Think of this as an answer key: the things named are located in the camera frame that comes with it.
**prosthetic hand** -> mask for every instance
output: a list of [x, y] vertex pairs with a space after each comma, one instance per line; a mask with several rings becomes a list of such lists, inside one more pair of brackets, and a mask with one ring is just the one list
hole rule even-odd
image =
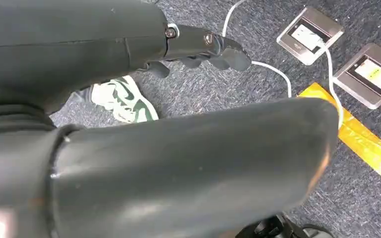
[[138, 0], [0, 1], [0, 104], [54, 112], [72, 91], [140, 70], [166, 77], [162, 60], [189, 67], [210, 61], [245, 70], [237, 42], [208, 30], [167, 23]]

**metal plate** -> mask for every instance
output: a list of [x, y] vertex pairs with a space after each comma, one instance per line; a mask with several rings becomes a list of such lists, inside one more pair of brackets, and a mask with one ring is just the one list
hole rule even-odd
[[323, 15], [320, 11], [312, 7], [303, 9], [296, 19], [278, 36], [277, 43], [305, 65], [311, 65], [315, 62], [323, 54], [324, 50], [310, 50], [292, 36], [295, 29], [300, 25], [306, 26], [322, 38], [328, 48], [344, 33], [344, 28], [341, 25]]
[[365, 60], [370, 60], [381, 68], [381, 47], [373, 43], [365, 45], [334, 75], [334, 82], [368, 108], [376, 109], [381, 105], [381, 88], [356, 73], [356, 69]]

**metal screw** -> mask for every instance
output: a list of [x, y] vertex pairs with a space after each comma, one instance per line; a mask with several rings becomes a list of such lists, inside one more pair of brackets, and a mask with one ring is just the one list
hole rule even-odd
[[173, 28], [167, 28], [166, 37], [167, 38], [175, 38], [176, 37], [176, 31]]
[[211, 45], [214, 40], [214, 36], [212, 35], [212, 33], [208, 33], [204, 36], [204, 40], [206, 45]]

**green and white sneaker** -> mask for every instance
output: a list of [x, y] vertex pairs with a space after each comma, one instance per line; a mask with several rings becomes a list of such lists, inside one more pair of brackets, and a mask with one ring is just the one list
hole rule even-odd
[[141, 94], [130, 76], [94, 84], [91, 101], [107, 110], [113, 110], [113, 116], [121, 122], [136, 123], [158, 119], [154, 107]]

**floor socket box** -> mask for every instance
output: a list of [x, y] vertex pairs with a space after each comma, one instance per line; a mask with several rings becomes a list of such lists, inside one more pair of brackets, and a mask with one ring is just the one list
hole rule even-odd
[[336, 85], [370, 109], [381, 105], [381, 47], [365, 45], [335, 75]]
[[277, 43], [305, 65], [311, 65], [324, 52], [318, 46], [322, 40], [329, 48], [344, 33], [344, 28], [323, 15], [306, 7], [278, 36]]

